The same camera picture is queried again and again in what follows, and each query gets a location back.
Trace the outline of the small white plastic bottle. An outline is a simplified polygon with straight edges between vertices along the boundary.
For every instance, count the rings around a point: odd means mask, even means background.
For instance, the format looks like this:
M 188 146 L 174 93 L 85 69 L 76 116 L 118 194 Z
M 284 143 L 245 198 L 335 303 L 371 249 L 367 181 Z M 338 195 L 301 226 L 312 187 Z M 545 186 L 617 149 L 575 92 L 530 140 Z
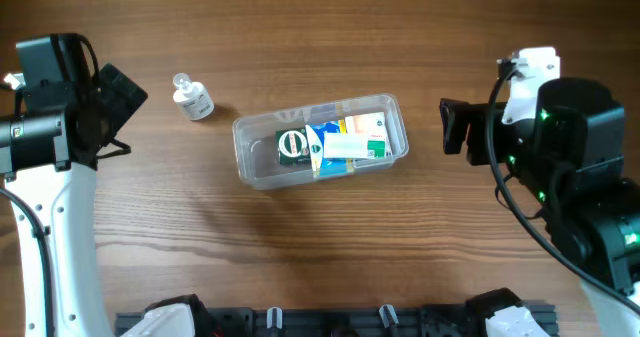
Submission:
M 188 120 L 197 121 L 210 115 L 215 105 L 204 85 L 194 82 L 185 73 L 173 77 L 173 101 Z

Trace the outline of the white Hansaplast plaster box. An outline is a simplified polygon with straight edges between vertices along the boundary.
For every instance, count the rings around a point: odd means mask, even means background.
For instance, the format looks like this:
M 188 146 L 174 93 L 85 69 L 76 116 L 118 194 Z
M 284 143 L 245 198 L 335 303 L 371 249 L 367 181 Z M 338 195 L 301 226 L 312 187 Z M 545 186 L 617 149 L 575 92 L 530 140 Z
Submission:
M 383 112 L 348 116 L 345 124 L 346 132 L 356 135 L 364 143 L 367 159 L 381 159 L 392 155 Z

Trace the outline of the white green medicine box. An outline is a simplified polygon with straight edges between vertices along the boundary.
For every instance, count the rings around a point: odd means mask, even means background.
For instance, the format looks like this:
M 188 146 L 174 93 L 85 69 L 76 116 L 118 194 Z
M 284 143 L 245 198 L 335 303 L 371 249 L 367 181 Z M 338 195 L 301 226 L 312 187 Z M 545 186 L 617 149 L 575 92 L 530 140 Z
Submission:
M 378 159 L 387 156 L 387 141 L 378 135 L 326 133 L 323 148 L 327 159 Z

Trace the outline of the blue yellow VapoDrops box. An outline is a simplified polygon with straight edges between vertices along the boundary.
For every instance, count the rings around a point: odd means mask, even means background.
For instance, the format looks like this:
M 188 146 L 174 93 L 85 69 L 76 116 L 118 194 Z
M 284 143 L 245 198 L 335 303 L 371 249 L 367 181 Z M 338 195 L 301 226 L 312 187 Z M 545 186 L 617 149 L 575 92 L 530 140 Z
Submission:
M 314 177 L 324 178 L 351 173 L 353 166 L 350 159 L 327 159 L 324 156 L 324 141 L 327 133 L 345 134 L 346 126 L 344 121 L 335 120 L 306 126 L 311 167 Z

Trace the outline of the dark green tape packet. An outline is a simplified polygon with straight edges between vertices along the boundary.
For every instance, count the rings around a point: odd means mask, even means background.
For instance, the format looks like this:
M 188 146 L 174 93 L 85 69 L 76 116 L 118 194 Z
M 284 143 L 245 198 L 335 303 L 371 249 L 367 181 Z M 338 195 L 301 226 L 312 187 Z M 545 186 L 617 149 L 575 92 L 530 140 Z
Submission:
M 309 142 L 304 127 L 277 131 L 275 142 L 280 165 L 292 166 L 310 163 Z

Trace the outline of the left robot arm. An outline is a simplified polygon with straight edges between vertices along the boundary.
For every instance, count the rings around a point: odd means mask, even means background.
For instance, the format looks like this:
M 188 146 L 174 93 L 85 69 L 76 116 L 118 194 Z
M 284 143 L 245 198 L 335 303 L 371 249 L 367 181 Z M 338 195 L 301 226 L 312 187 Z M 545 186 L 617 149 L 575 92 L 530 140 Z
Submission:
M 130 153 L 118 131 L 148 95 L 88 39 L 17 43 L 15 109 L 1 119 L 1 188 L 16 219 L 28 336 L 111 336 L 94 236 L 103 148 Z

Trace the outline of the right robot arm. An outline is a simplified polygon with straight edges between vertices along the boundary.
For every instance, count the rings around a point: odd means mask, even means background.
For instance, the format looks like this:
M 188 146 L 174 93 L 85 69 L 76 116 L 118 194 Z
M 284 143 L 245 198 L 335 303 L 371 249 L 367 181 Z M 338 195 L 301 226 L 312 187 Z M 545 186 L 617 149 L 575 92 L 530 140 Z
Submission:
M 622 175 L 625 112 L 603 84 L 559 78 L 534 116 L 500 123 L 506 106 L 442 99 L 443 149 L 487 165 L 525 230 L 583 284 L 606 336 L 639 333 L 639 185 Z

